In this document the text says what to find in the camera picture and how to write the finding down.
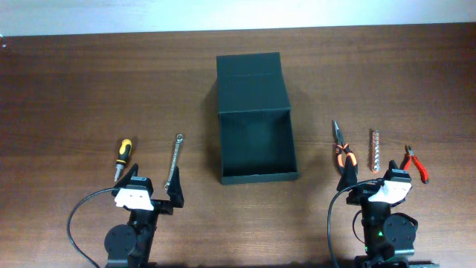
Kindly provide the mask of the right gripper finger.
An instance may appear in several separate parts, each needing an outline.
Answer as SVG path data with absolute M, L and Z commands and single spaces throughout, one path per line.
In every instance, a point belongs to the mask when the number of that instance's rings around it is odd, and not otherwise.
M 347 156 L 344 167 L 341 169 L 341 178 L 339 180 L 337 191 L 342 191 L 347 187 L 357 183 L 358 165 L 353 164 L 352 159 Z
M 392 178 L 398 177 L 399 172 L 400 172 L 399 166 L 395 163 L 394 160 L 390 160 L 389 161 L 389 167 L 388 167 L 387 171 L 385 172 L 383 178 L 384 179 L 392 179 Z

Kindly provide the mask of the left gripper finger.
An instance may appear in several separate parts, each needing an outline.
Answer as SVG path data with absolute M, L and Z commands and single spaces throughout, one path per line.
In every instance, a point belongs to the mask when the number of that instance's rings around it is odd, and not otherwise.
M 131 178 L 138 175 L 138 164 L 135 163 L 129 171 L 115 184 L 115 186 L 127 186 Z
M 175 166 L 170 184 L 167 188 L 167 195 L 170 197 L 170 202 L 174 208 L 184 207 L 184 195 L 181 189 L 179 167 Z

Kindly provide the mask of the yellow black stubby screwdriver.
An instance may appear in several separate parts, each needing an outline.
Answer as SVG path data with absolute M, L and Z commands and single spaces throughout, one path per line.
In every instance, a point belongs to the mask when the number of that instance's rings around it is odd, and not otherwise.
M 116 158 L 115 181 L 119 180 L 123 169 L 126 167 L 131 151 L 132 141 L 126 138 L 121 142 L 118 151 L 118 157 Z

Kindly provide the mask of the orange black long-nose pliers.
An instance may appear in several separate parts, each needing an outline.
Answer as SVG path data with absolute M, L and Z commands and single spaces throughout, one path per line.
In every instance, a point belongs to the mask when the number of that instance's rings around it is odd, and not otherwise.
M 341 129 L 338 126 L 338 123 L 335 120 L 332 122 L 333 133 L 335 136 L 335 162 L 337 164 L 338 172 L 341 175 L 344 173 L 345 160 L 343 159 L 343 155 L 345 155 L 346 158 L 350 158 L 351 164 L 355 168 L 355 172 L 358 173 L 358 162 L 356 155 L 350 149 L 349 144 L 344 141 L 344 137 Z

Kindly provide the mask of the red handled side cutters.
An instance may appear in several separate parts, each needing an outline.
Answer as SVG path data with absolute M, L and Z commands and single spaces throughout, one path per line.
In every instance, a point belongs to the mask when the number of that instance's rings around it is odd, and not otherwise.
M 402 170 L 408 170 L 411 166 L 411 163 L 413 163 L 416 166 L 417 170 L 419 171 L 420 179 L 422 183 L 428 184 L 429 183 L 428 171 L 425 169 L 421 161 L 417 158 L 412 147 L 410 145 L 405 145 L 405 155 L 401 162 L 400 168 Z

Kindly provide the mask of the orange screwdriver bit holder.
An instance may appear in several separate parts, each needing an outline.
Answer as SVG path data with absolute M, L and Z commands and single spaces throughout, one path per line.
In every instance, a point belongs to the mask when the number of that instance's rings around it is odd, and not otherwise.
M 372 132 L 372 162 L 371 170 L 374 173 L 380 171 L 380 146 L 379 146 L 379 131 L 375 130 Z

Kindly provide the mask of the silver ring wrench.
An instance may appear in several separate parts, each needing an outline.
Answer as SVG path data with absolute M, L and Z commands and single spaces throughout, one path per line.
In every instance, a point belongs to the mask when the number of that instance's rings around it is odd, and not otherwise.
M 176 143 L 175 143 L 173 156 L 172 156 L 172 160 L 171 160 L 170 172 L 169 172 L 167 182 L 164 185 L 165 190 L 167 190 L 169 188 L 171 180 L 173 178 L 173 173 L 174 173 L 174 170 L 175 170 L 175 167 L 176 167 L 177 158 L 179 157 L 180 146 L 181 146 L 181 143 L 183 142 L 183 140 L 184 140 L 184 136 L 181 133 L 179 133 L 176 136 Z

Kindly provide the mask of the dark green box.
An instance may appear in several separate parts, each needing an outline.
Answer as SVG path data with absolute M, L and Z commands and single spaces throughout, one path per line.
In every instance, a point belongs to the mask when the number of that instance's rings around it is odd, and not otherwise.
M 221 183 L 298 177 L 289 96 L 280 54 L 216 58 Z

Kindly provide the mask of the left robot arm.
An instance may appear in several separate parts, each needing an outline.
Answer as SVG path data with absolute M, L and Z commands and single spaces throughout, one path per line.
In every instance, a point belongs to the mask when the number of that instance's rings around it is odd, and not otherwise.
M 148 177 L 138 175 L 138 165 L 131 167 L 115 185 L 112 195 L 116 206 L 130 212 L 126 224 L 109 230 L 104 240 L 108 253 L 107 267 L 157 267 L 151 262 L 152 242 L 160 215 L 172 215 L 175 208 L 184 207 L 179 168 L 174 167 L 167 188 L 168 200 L 154 200 L 153 186 Z

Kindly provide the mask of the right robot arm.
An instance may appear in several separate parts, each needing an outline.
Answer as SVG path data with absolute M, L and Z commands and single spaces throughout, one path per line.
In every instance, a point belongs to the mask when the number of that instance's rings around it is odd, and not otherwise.
M 405 201 L 412 188 L 411 177 L 395 161 L 382 178 L 358 182 L 356 166 L 346 158 L 338 183 L 339 193 L 347 192 L 348 205 L 361 208 L 365 254 L 354 259 L 356 267 L 409 267 L 414 255 L 418 222 L 391 209 Z

